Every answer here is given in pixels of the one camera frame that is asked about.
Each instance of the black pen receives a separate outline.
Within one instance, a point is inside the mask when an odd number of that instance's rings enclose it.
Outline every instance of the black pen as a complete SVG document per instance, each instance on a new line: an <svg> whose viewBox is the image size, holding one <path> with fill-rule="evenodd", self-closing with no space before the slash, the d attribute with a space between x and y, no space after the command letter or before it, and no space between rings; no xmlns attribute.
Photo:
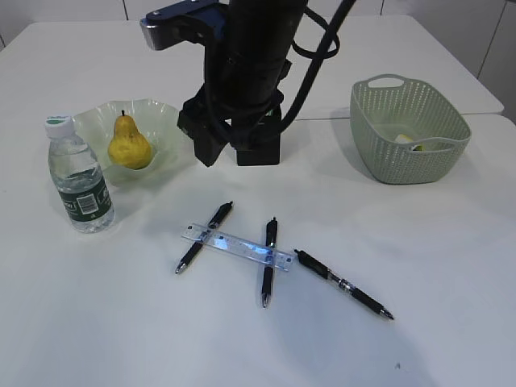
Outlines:
<svg viewBox="0 0 516 387"><path fill-rule="evenodd" d="M209 230L204 231L199 237L200 241L204 241L210 236L211 232L215 230L220 225L220 223L222 223L222 221L227 217L227 215L231 211L231 208L233 208L233 202L222 204L219 207L217 214L215 214L214 217L208 223ZM179 261L179 265L176 267L176 274L183 273L186 270L186 268L188 268L188 265L192 262L197 253L201 251L201 249L202 242L195 242L190 248L190 250L188 250L188 252L185 254L185 256L183 256Z"/></svg>
<svg viewBox="0 0 516 387"><path fill-rule="evenodd" d="M269 248L276 248L277 220L273 218L265 229L265 245ZM266 257L267 264L264 268L264 280L261 285L261 305L266 308L273 293L274 280L274 257L273 252L269 251Z"/></svg>
<svg viewBox="0 0 516 387"><path fill-rule="evenodd" d="M341 290L349 293L353 298L360 301L363 305L367 306L374 313L379 314L385 318L394 320L394 316L379 302L370 298L362 290L358 289L351 282L344 280L343 278L337 277L327 266L316 260L313 256L306 254L304 251L294 250L298 254L299 263L306 266L313 272L316 272L319 276L327 281L336 284Z"/></svg>

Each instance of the pear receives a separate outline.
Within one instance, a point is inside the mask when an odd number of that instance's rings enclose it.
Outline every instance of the pear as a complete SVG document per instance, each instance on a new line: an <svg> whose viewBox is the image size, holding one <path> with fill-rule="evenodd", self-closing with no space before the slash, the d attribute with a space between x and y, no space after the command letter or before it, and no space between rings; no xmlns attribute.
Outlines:
<svg viewBox="0 0 516 387"><path fill-rule="evenodd" d="M114 123L114 135L107 152L114 164L130 169L145 168L152 160L151 145L124 110Z"/></svg>

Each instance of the white wall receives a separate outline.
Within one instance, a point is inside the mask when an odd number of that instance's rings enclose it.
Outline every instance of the white wall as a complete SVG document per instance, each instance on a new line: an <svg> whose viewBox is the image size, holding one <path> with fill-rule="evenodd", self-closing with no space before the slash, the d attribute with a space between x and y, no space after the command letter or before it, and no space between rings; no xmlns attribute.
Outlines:
<svg viewBox="0 0 516 387"><path fill-rule="evenodd" d="M383 15L411 15L478 76L505 0L385 0Z"/></svg>
<svg viewBox="0 0 516 387"><path fill-rule="evenodd" d="M148 12L173 4L175 0L125 0L127 15L131 20L143 18ZM351 15L379 15L382 0L357 0ZM308 6L322 16L331 17L340 0L309 0Z"/></svg>
<svg viewBox="0 0 516 387"><path fill-rule="evenodd" d="M0 0L0 35L6 44L33 22L125 19L122 0Z"/></svg>
<svg viewBox="0 0 516 387"><path fill-rule="evenodd" d="M516 123L516 3L508 2L485 60L480 81L506 107L504 115Z"/></svg>

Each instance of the white table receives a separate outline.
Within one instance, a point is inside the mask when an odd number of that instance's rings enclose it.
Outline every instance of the white table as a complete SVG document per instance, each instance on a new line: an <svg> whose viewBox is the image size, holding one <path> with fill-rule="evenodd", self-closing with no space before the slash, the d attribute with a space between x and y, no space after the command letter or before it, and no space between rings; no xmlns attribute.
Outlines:
<svg viewBox="0 0 516 387"><path fill-rule="evenodd" d="M225 151L210 169L110 187L118 222L97 235L67 224L40 120L2 119L0 385L513 385L516 127L466 119L471 143L433 184L382 185L347 120L297 121L277 167ZM183 227L229 200L222 231L261 241L277 216L280 249L307 250L396 321L297 264L277 272L268 310L251 261L205 249L172 274Z"/></svg>
<svg viewBox="0 0 516 387"><path fill-rule="evenodd" d="M297 42L316 47L319 26L303 20ZM381 73L423 79L462 114L500 113L502 104L409 16L348 18L342 48L322 67L299 119L349 117L351 87ZM155 98L181 109L202 84L200 45L153 52L137 22L36 23L0 55L0 117L19 109L40 122L113 99ZM297 93L309 60L291 52L290 75L281 83L284 110Z"/></svg>

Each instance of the green basket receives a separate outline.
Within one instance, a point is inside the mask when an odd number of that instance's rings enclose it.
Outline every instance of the green basket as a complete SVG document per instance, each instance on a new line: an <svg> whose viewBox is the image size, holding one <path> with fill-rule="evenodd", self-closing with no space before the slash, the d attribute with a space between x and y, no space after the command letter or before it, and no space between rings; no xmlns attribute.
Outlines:
<svg viewBox="0 0 516 387"><path fill-rule="evenodd" d="M371 85L385 78L402 84ZM438 90L394 74L354 84L351 127L362 160L376 179L387 184L437 181L450 171L471 139L468 124ZM399 135L413 142L400 144L395 141Z"/></svg>

